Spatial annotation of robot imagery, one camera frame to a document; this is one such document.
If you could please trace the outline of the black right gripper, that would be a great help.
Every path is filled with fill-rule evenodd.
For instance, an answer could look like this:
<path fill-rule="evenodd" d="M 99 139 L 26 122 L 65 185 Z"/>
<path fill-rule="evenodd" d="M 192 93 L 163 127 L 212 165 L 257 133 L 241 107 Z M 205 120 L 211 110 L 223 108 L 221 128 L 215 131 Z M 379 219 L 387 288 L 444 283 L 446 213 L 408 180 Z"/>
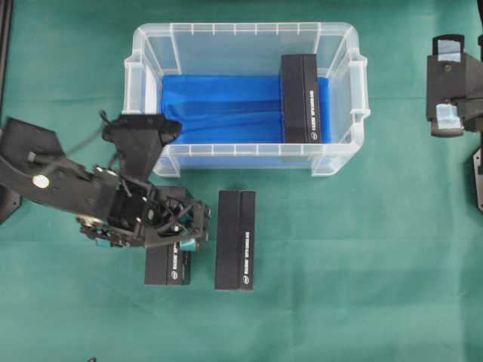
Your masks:
<path fill-rule="evenodd" d="M 464 51 L 464 35 L 432 39 L 432 56 L 427 58 L 426 118 L 434 137 L 482 131 L 482 61 Z"/>

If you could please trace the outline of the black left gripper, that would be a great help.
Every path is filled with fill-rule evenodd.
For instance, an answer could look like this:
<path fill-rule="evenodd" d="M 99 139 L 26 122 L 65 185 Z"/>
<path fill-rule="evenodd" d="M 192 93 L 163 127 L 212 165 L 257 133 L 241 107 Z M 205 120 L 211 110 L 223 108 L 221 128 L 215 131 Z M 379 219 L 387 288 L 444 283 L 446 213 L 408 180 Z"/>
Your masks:
<path fill-rule="evenodd" d="M 98 247 L 143 247 L 179 244 L 195 253 L 208 241 L 211 209 L 181 186 L 118 190 L 107 219 L 77 216 L 80 232 Z"/>

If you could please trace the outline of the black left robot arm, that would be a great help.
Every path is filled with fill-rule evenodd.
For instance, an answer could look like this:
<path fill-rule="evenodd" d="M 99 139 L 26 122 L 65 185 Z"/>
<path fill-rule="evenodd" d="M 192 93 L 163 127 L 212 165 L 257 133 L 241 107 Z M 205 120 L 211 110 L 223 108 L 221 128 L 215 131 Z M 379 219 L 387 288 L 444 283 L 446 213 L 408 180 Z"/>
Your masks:
<path fill-rule="evenodd" d="M 52 130 L 9 118 L 1 130 L 1 184 L 37 204 L 75 215 L 82 234 L 117 247 L 176 245 L 195 252 L 208 239 L 211 211 L 181 186 L 149 176 L 180 135 L 162 114 L 104 119 L 98 135 L 115 147 L 105 167 L 74 162 Z"/>

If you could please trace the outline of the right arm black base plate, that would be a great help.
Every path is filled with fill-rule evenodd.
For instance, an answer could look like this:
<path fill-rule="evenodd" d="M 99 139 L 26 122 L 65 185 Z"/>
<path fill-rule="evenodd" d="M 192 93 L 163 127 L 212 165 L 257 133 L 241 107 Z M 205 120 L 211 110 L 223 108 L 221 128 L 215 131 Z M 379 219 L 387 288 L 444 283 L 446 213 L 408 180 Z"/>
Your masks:
<path fill-rule="evenodd" d="M 479 148 L 472 156 L 474 180 L 475 180 L 475 194 L 477 208 L 483 212 L 483 176 L 482 176 L 482 156 L 481 148 Z"/>

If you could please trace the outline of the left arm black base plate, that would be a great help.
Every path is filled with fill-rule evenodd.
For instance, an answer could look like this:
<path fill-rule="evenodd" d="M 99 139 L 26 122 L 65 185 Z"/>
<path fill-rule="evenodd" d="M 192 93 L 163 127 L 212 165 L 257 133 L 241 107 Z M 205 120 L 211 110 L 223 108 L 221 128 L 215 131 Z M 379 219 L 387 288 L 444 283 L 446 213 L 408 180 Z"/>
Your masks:
<path fill-rule="evenodd" d="M 22 204 L 22 197 L 10 189 L 0 187 L 0 223 L 12 216 Z"/>

